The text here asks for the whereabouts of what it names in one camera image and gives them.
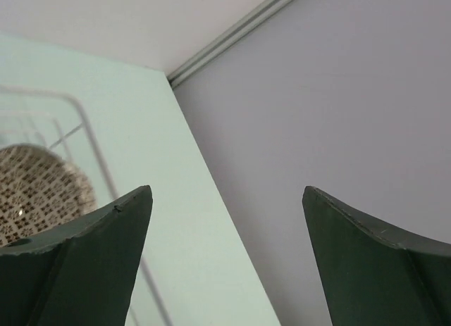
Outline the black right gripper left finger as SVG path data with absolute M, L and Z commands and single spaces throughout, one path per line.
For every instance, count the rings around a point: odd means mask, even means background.
M 1 324 L 124 325 L 152 205 L 141 186 L 1 248 Z

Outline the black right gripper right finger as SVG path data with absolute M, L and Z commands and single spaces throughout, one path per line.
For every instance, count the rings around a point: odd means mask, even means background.
M 449 325 L 450 245 L 308 186 L 309 238 L 333 325 Z

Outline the brown patterned small bowl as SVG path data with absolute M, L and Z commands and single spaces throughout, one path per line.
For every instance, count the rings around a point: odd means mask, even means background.
M 97 208 L 94 187 L 76 164 L 37 145 L 1 149 L 1 246 Z

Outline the clear wire dish rack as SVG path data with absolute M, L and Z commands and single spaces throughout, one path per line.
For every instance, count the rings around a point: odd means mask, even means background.
M 62 144 L 64 146 L 64 149 L 66 150 L 68 159 L 71 159 L 72 156 L 70 154 L 72 153 L 72 151 L 70 145 L 68 145 L 69 137 L 76 134 L 76 132 L 82 130 L 84 132 L 84 135 L 86 136 L 88 144 L 90 145 L 92 155 L 94 156 L 94 159 L 96 160 L 96 164 L 99 169 L 99 174 L 101 175 L 102 181 L 104 182 L 106 188 L 108 189 L 109 196 L 111 197 L 111 199 L 117 199 L 119 197 L 118 190 L 116 188 L 116 185 L 114 184 L 113 178 L 107 166 L 106 159 L 104 158 L 104 155 L 101 152 L 99 143 L 97 141 L 97 138 L 95 137 L 87 113 L 83 108 L 82 103 L 79 99 L 77 99 L 73 95 L 63 92 L 55 92 L 43 89 L 30 89 L 26 87 L 7 86 L 7 85 L 1 85 L 1 93 L 19 94 L 28 97 L 41 97 L 41 98 L 46 97 L 50 99 L 59 99 L 70 104 L 75 109 L 75 112 L 77 113 L 80 119 L 80 124 L 74 127 L 69 132 L 63 133 L 59 129 L 60 125 L 59 121 L 55 120 L 56 122 L 55 126 L 57 127 L 57 131 L 60 137 L 58 138 L 57 141 L 55 141 L 50 145 L 50 148 L 54 149 L 59 144 Z M 159 315 L 163 320 L 163 324 L 166 326 L 173 325 L 144 255 L 142 255 L 140 259 L 139 271 L 142 273 L 142 276 L 144 278 L 148 290 L 152 293 L 154 302 L 159 311 Z

